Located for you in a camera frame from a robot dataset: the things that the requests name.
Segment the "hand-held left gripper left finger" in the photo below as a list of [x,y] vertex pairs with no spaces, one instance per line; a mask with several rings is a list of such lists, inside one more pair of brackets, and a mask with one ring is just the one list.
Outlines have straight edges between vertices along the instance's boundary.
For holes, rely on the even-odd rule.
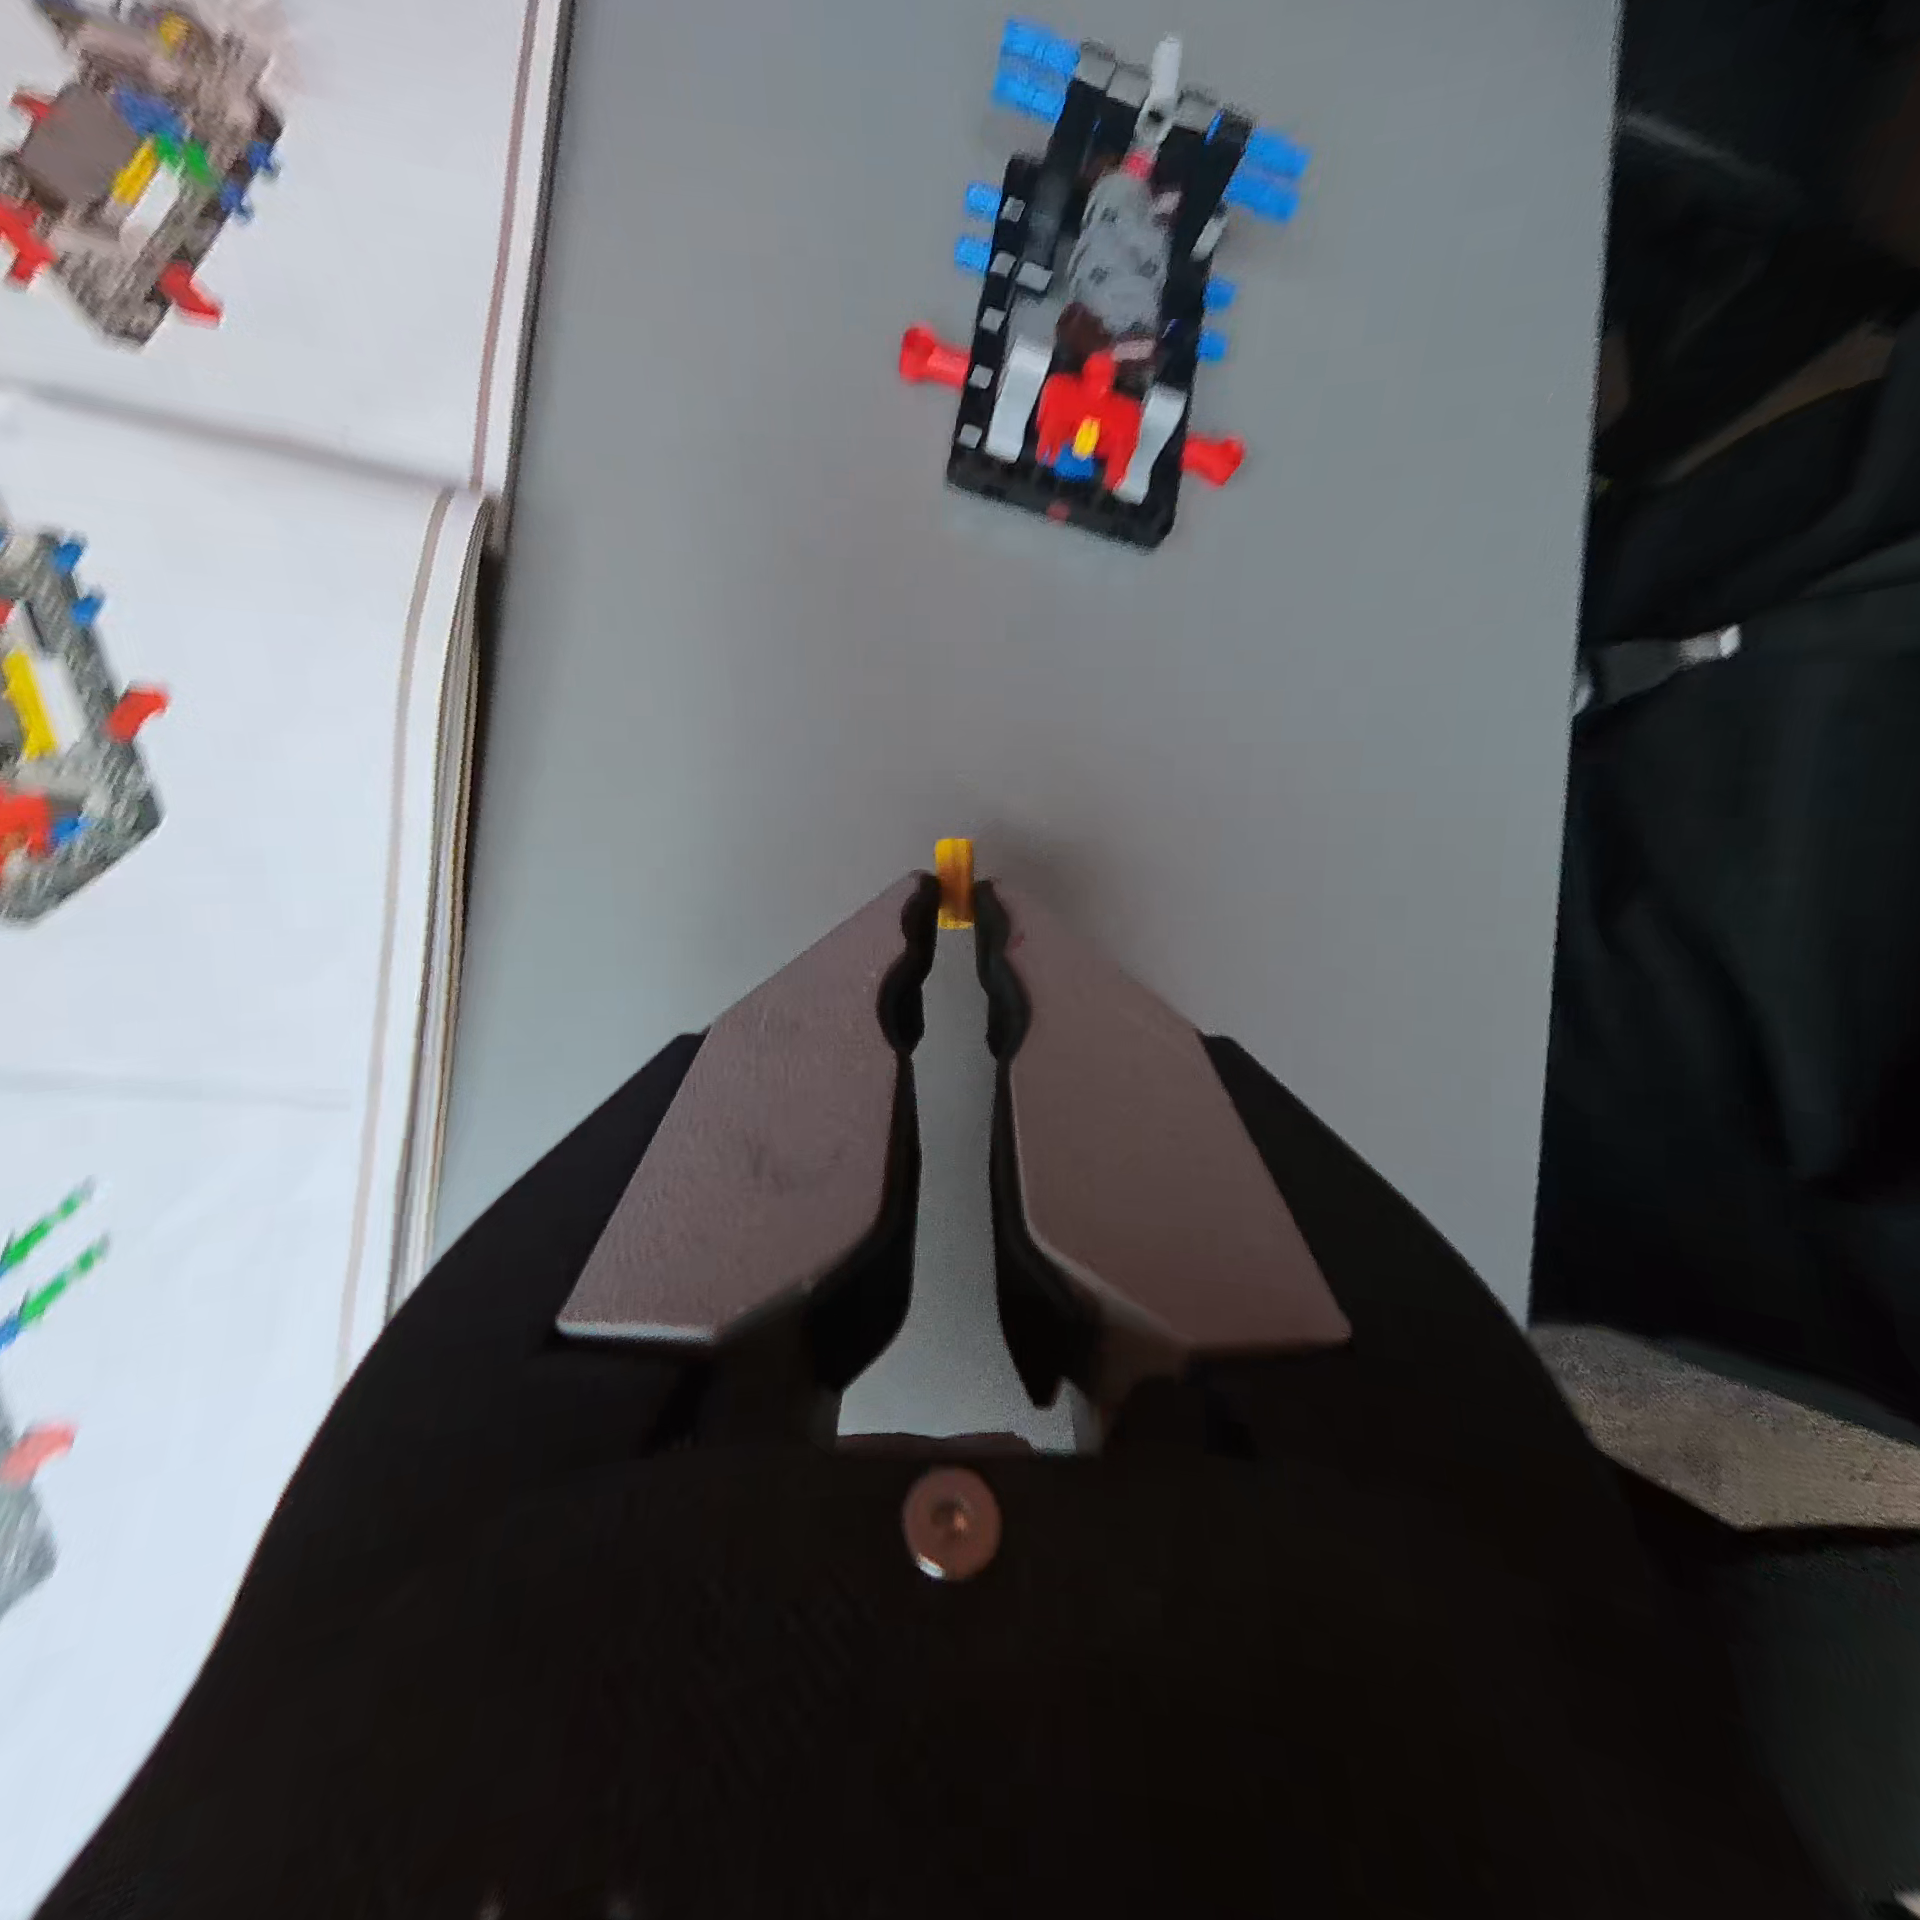
[[559,1310],[568,1338],[774,1348],[819,1393],[878,1362],[910,1301],[939,898],[904,875],[710,1023]]

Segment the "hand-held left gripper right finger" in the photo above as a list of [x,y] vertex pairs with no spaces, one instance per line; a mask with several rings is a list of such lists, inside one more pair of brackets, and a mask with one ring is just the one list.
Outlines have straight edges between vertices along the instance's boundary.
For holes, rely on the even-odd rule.
[[1118,1412],[1216,1362],[1351,1345],[1201,1027],[1004,881],[976,881],[973,932],[998,1316],[1029,1400]]

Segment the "black lego technic model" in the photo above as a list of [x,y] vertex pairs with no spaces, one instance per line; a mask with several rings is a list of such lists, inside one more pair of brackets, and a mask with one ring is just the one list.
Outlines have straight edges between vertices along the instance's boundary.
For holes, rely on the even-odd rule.
[[900,383],[954,392],[954,492],[1154,552],[1184,478],[1219,492],[1244,460],[1191,428],[1196,376],[1230,345],[1228,230],[1285,226],[1314,152],[1190,83],[1175,33],[1120,60],[1008,20],[993,106],[1048,137],[969,187],[973,335],[909,327]]

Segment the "lego instruction booklet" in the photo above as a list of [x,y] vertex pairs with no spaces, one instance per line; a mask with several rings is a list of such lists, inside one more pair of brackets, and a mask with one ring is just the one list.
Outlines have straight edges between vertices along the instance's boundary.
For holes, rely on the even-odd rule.
[[575,3],[5,3],[5,1916],[419,1281]]

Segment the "grey woven fabric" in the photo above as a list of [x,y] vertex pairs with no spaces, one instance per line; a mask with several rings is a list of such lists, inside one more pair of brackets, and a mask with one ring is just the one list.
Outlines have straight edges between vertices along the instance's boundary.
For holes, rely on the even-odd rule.
[[1916,1531],[1916,1438],[1623,1331],[1541,1323],[1525,1338],[1614,1465],[1734,1531]]

